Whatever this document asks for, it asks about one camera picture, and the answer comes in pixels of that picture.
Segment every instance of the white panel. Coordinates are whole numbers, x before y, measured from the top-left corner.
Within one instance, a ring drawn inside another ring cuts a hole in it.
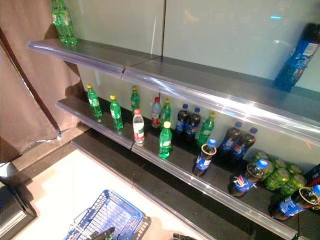
[[[319,7],[319,0],[167,0],[163,55],[274,80],[306,23],[320,23]],[[319,52],[300,87],[316,83],[319,91]]]
[[[80,39],[160,55],[163,0],[65,0]]]

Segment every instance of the blue label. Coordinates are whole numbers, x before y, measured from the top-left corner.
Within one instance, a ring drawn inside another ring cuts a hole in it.
[[[197,129],[198,129],[197,124],[188,124],[188,126],[186,127],[186,133],[189,136],[194,137],[196,135]]]
[[[177,121],[175,130],[179,133],[182,133],[186,129],[187,122],[186,121]]]
[[[249,189],[254,185],[253,182],[248,181],[242,174],[237,178],[234,184],[236,189],[241,192],[248,192]]]
[[[284,201],[279,203],[279,209],[284,215],[292,217],[297,213],[304,211],[305,209],[298,206],[292,199],[291,196],[287,197]]]

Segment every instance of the soda bottle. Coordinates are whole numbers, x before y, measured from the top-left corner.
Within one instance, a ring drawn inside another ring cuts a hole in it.
[[[160,114],[161,114],[160,97],[156,96],[154,98],[154,103],[152,105],[152,122],[151,122],[152,127],[155,129],[160,127]]]
[[[95,117],[101,117],[102,111],[99,104],[99,98],[97,93],[92,88],[91,84],[87,84],[86,87],[88,88],[88,100],[93,110],[93,114]]]
[[[256,142],[255,136],[258,132],[258,129],[255,127],[250,128],[250,133],[245,133],[240,136],[239,141],[235,144],[232,150],[231,162],[237,162],[242,160],[248,149]]]
[[[135,114],[136,109],[140,109],[140,97],[137,92],[138,88],[137,86],[132,87],[132,94],[131,94],[131,109],[132,109],[132,115]]]
[[[264,159],[249,163],[246,166],[245,173],[236,177],[236,179],[229,184],[228,190],[230,194],[237,198],[245,195],[256,182],[264,177],[264,169],[267,166],[268,162]]]
[[[191,142],[195,138],[198,125],[201,121],[201,116],[199,113],[200,113],[200,107],[196,107],[194,109],[194,113],[192,113],[189,116],[188,124],[186,126],[186,131],[185,131],[185,140],[188,142]]]
[[[60,41],[64,44],[77,44],[78,39],[75,35],[69,10],[63,0],[52,0],[51,7],[53,22],[57,27],[59,35],[62,36]]]
[[[164,100],[164,105],[161,110],[161,128],[164,127],[165,122],[170,122],[171,108],[170,108],[170,99],[166,98]]]
[[[221,145],[217,149],[217,154],[219,158],[225,158],[227,153],[231,151],[232,147],[238,141],[241,131],[240,128],[242,126],[242,122],[237,121],[234,124],[234,127],[229,128],[226,131],[224,140],[222,141]]]
[[[111,103],[110,103],[110,112],[113,119],[113,124],[116,129],[122,129],[124,127],[124,123],[122,121],[121,116],[121,107],[119,103],[116,101],[116,95],[110,95]]]
[[[207,143],[201,146],[201,153],[196,159],[192,172],[198,177],[204,175],[207,172],[212,157],[216,152],[216,140],[214,138],[210,138]]]
[[[134,141],[138,145],[141,145],[145,140],[145,122],[144,118],[141,116],[141,110],[134,110],[134,116],[132,120],[133,124],[133,133],[134,133]]]
[[[172,133],[170,131],[171,123],[165,121],[159,138],[159,157],[166,159],[170,155]]]
[[[188,122],[189,112],[188,104],[183,104],[182,110],[178,112],[178,120],[176,121],[175,132],[178,137],[181,137],[185,132]]]
[[[287,220],[308,208],[320,204],[320,184],[301,187],[278,204],[270,204],[269,212],[274,219]]]
[[[210,137],[211,132],[215,127],[215,117],[216,114],[214,112],[211,112],[209,117],[203,122],[199,138],[196,141],[198,147],[201,148],[201,146],[208,141],[208,138]]]

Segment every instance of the soda can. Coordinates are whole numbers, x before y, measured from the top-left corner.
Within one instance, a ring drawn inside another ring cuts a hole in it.
[[[307,180],[304,176],[300,174],[294,174],[290,177],[289,181],[287,181],[280,188],[280,193],[284,196],[290,196],[299,188],[303,188],[306,186]]]
[[[288,170],[289,173],[291,174],[302,174],[303,173],[303,169],[302,167],[296,165],[296,164],[290,164],[286,167],[286,169]]]
[[[281,158],[275,159],[273,161],[273,164],[276,169],[279,169],[279,168],[285,169],[287,167],[287,164]]]
[[[276,168],[273,173],[264,181],[267,189],[273,191],[280,188],[283,184],[289,181],[290,173],[284,168]]]

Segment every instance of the plastic bottle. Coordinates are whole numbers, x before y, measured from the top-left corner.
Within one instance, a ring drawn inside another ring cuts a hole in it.
[[[293,55],[275,78],[278,88],[290,91],[304,73],[320,44],[320,24],[308,23],[297,43]]]
[[[252,127],[250,128],[249,132],[250,133],[241,135],[239,141],[235,144],[232,150],[232,162],[242,160],[248,149],[256,142],[256,137],[254,134],[258,132],[258,129]]]
[[[63,0],[52,0],[51,5],[53,23],[58,26],[57,31],[61,36],[60,41],[64,44],[77,44],[78,39],[65,2]]]
[[[203,176],[207,172],[209,164],[216,152],[216,140],[210,138],[207,143],[201,146],[201,153],[196,159],[192,172],[198,177]]]
[[[178,112],[178,119],[176,121],[175,132],[177,137],[181,137],[185,132],[187,122],[188,122],[189,112],[188,104],[183,104],[182,110]]]
[[[256,182],[263,178],[265,174],[264,169],[267,166],[268,162],[264,159],[249,163],[246,166],[245,173],[236,177],[236,179],[229,184],[228,190],[230,194],[237,198],[245,195]]]
[[[273,218],[284,221],[319,204],[320,184],[317,184],[313,187],[301,187],[280,203],[270,205],[269,212]]]
[[[211,112],[209,114],[209,117],[203,122],[202,128],[200,130],[200,135],[196,141],[198,147],[201,148],[201,146],[208,141],[211,132],[215,127],[215,117],[216,114],[214,112]]]
[[[152,127],[155,129],[160,127],[160,114],[161,114],[160,97],[156,96],[154,98],[154,103],[152,105],[152,122],[151,122]]]
[[[189,116],[188,124],[185,130],[185,140],[188,142],[191,142],[195,138],[199,123],[201,121],[201,116],[199,113],[200,107],[196,107],[194,109],[194,113]]]
[[[170,115],[171,115],[171,108],[170,108],[170,99],[166,98],[164,100],[164,105],[163,108],[161,110],[161,128],[164,127],[164,123],[165,122],[170,122]]]
[[[159,157],[166,159],[170,155],[171,151],[171,139],[172,133],[170,130],[171,123],[165,121],[163,124],[163,129],[159,137]]]
[[[110,112],[113,119],[114,127],[118,130],[122,129],[124,127],[124,123],[122,121],[121,107],[116,100],[116,95],[110,95],[110,99]]]
[[[88,88],[88,100],[93,110],[93,114],[95,117],[101,117],[102,111],[100,108],[98,95],[92,88],[91,84],[88,84],[86,87]]]
[[[131,100],[132,115],[134,115],[135,110],[140,109],[140,97],[138,94],[137,86],[132,87],[132,94],[131,94],[130,100]]]
[[[141,145],[145,140],[145,130],[144,130],[145,122],[144,122],[144,118],[141,115],[140,109],[134,110],[132,124],[133,124],[134,141],[138,145]]]

